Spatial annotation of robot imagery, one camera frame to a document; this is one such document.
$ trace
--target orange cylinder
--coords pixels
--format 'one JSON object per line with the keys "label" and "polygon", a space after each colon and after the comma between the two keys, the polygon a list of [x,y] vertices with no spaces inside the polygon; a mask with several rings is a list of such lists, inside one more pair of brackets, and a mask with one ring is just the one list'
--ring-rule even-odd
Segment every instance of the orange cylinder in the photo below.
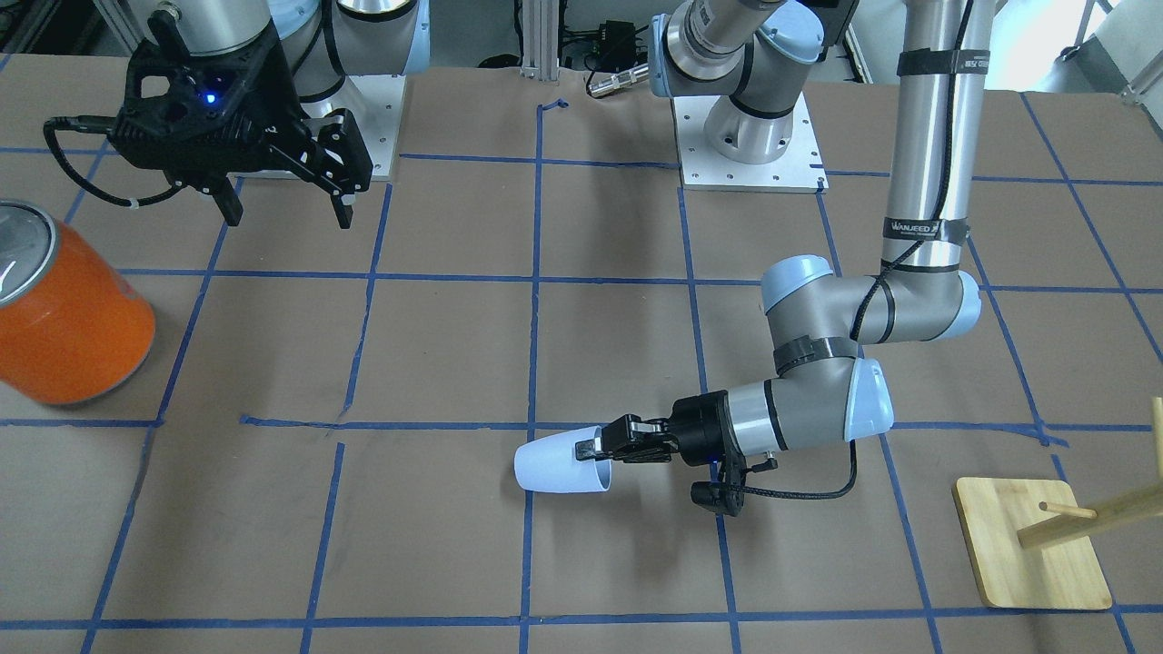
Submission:
{"label": "orange cylinder", "polygon": [[0,381],[44,404],[124,382],[154,344],[154,311],[79,234],[0,200]]}

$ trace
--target plastic cup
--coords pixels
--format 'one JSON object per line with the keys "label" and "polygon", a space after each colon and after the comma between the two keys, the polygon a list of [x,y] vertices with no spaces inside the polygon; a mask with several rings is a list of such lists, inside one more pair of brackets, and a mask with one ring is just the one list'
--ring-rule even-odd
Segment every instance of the plastic cup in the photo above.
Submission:
{"label": "plastic cup", "polygon": [[573,446],[593,440],[600,427],[562,432],[525,443],[513,455],[516,483],[534,492],[605,492],[609,490],[613,462],[578,461]]}

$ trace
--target wooden dowel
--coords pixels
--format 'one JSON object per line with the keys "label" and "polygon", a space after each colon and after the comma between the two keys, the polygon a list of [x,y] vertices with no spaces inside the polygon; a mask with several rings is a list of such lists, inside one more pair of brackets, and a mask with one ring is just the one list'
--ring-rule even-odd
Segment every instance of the wooden dowel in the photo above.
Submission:
{"label": "wooden dowel", "polygon": [[1151,424],[1155,432],[1155,462],[1163,481],[1163,398],[1151,398]]}
{"label": "wooden dowel", "polygon": [[1073,516],[1075,518],[1086,518],[1087,520],[1098,518],[1098,511],[1094,511],[1093,509],[1083,509],[1082,506],[1069,506],[1066,504],[1055,504],[1053,502],[1039,502],[1037,507],[1042,511],[1049,511],[1050,513]]}
{"label": "wooden dowel", "polygon": [[1055,516],[1025,529],[1018,529],[1018,542],[1026,549],[1050,547],[1136,523],[1163,512],[1163,482],[1125,492],[1094,505],[1098,518]]}

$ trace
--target black bracket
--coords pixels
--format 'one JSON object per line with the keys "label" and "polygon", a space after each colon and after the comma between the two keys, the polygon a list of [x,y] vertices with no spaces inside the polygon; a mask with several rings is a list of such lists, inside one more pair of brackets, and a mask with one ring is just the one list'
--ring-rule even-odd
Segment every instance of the black bracket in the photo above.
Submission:
{"label": "black bracket", "polygon": [[989,50],[909,50],[900,54],[897,76],[911,74],[986,74],[990,72]]}

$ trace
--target black cable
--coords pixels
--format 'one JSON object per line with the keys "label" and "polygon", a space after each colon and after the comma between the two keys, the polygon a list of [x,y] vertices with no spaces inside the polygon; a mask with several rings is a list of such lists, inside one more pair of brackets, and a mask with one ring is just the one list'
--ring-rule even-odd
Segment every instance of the black cable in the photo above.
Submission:
{"label": "black cable", "polygon": [[757,489],[747,484],[747,472],[743,472],[743,484],[723,484],[733,491],[745,492],[749,495],[758,495],[761,497],[771,497],[775,499],[836,499],[848,495],[848,491],[852,490],[856,485],[856,441],[848,441],[848,483],[842,488],[834,491],[827,492],[802,492],[802,491],[777,491],[768,489]]}
{"label": "black cable", "polygon": [[516,51],[525,57],[525,31],[521,29],[521,0],[513,0],[513,30],[516,31]]}
{"label": "black cable", "polygon": [[110,205],[117,205],[119,207],[147,207],[149,205],[156,205],[160,201],[169,200],[170,198],[178,194],[181,191],[181,186],[170,186],[167,190],[148,198],[142,198],[140,200],[129,200],[126,198],[119,198],[110,193],[106,193],[100,190],[88,179],[85,179],[77,169],[69,163],[65,158],[64,150],[60,149],[60,142],[57,140],[57,131],[80,131],[83,134],[105,134],[109,135],[109,129],[113,127],[113,119],[101,119],[100,121],[91,120],[93,116],[76,116],[76,118],[53,118],[49,119],[44,123],[44,142],[49,145],[49,152],[52,154],[52,158],[57,159],[57,164],[60,165],[60,170],[69,176],[78,186],[87,191],[91,196],[105,200]]}
{"label": "black cable", "polygon": [[321,34],[323,34],[322,16],[320,16],[319,23],[315,26],[315,33],[311,35],[311,43],[307,43],[307,49],[304,50],[302,55],[299,55],[299,58],[291,65],[291,77],[294,77],[295,73],[299,72],[299,69],[302,67],[302,63],[307,61],[307,56],[311,55],[311,51],[315,49],[315,44],[319,43],[319,36]]}
{"label": "black cable", "polygon": [[[973,0],[966,0],[965,9],[961,14],[961,24],[957,28],[957,38],[954,42],[954,50],[961,50],[962,44],[965,42],[965,31],[969,29],[969,16],[973,10]],[[949,178],[952,177],[952,120],[954,120],[954,102],[957,99],[957,73],[949,74],[949,87],[946,93],[946,130],[944,130],[944,154],[941,161],[941,182],[937,187],[937,199],[933,206],[933,213],[929,216],[930,221],[941,220],[941,213],[944,212],[946,200],[949,197]],[[849,333],[848,337],[851,340],[857,340],[861,333],[861,327],[864,325],[864,314],[868,312],[869,305],[872,303],[872,298],[876,297],[876,292],[880,290],[884,285],[885,278],[890,272],[897,270],[901,263],[908,257],[913,256],[916,250],[925,244],[925,241],[916,241],[908,247],[899,257],[894,258],[887,265],[880,268],[880,273],[872,279],[872,286],[869,289],[866,296],[861,301],[859,308],[856,310],[856,318],[852,320],[852,330]]]}

